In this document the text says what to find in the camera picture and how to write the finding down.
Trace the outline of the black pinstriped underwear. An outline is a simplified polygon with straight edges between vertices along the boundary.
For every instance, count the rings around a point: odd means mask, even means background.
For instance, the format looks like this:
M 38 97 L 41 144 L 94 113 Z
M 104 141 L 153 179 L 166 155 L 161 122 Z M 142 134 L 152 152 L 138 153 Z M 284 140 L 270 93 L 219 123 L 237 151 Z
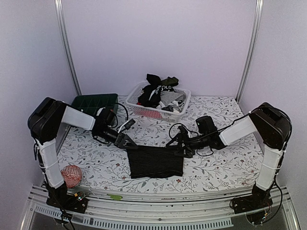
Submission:
M 130 177 L 168 178 L 183 175 L 183 154 L 177 149 L 139 146 L 127 150 Z

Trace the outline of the left robot arm white sleeves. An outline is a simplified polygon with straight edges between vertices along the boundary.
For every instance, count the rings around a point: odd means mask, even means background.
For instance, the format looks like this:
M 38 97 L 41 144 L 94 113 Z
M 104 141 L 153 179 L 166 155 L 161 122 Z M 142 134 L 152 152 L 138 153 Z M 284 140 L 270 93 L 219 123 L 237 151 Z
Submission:
M 98 116 L 91 116 L 50 97 L 42 101 L 30 115 L 28 127 L 38 145 L 43 163 L 41 169 L 51 187 L 58 188 L 64 183 L 56 152 L 56 136 L 60 125 L 64 123 L 92 132 L 93 129 L 108 127 L 111 120 L 111 112 L 106 108 L 101 109 Z

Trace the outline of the robot arm white sleeves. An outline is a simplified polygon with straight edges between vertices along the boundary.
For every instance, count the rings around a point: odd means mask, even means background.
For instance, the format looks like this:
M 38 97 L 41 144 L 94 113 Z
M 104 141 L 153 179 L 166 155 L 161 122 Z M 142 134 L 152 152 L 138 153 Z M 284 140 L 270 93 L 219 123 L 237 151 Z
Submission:
M 64 123 L 92 132 L 93 129 L 108 127 L 111 120 L 111 112 L 106 108 L 101 109 L 98 116 L 91 116 L 50 97 L 42 101 L 30 115 L 28 127 L 38 145 L 43 163 L 41 169 L 51 187 L 58 188 L 64 183 L 56 152 L 56 136 L 60 125 Z
M 255 187 L 261 191 L 267 191 L 280 170 L 292 131 L 290 117 L 281 109 L 264 102 L 217 132 L 217 147 L 214 149 L 223 149 L 255 133 L 256 139 L 262 141 L 263 151 L 263 160 Z

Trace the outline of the right robot arm white sleeves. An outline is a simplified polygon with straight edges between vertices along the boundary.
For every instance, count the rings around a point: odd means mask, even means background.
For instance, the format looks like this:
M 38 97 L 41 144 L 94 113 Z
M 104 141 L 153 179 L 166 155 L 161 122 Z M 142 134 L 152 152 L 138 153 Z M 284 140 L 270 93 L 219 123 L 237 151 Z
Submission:
M 262 141 L 263 151 L 263 160 L 255 187 L 261 191 L 267 191 L 280 170 L 292 131 L 290 117 L 281 109 L 264 102 L 217 132 L 217 147 L 214 149 L 223 149 L 255 133 L 256 139 Z

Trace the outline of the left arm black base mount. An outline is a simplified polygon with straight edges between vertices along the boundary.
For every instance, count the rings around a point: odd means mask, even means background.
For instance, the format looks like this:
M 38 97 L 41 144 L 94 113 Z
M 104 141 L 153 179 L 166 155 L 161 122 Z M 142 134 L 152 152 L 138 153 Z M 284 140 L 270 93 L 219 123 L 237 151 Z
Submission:
M 44 182 L 44 185 L 48 191 L 47 205 L 77 213 L 85 213 L 88 199 L 79 199 L 78 196 L 69 195 L 65 182 L 58 188 L 51 187 L 47 182 Z

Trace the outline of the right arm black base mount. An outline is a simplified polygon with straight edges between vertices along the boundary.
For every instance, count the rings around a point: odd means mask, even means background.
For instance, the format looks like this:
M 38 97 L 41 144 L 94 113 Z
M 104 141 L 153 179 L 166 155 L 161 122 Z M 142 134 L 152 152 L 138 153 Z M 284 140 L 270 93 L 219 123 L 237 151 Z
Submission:
M 249 212 L 273 204 L 270 192 L 254 189 L 248 196 L 237 196 L 230 201 L 230 207 L 235 214 Z

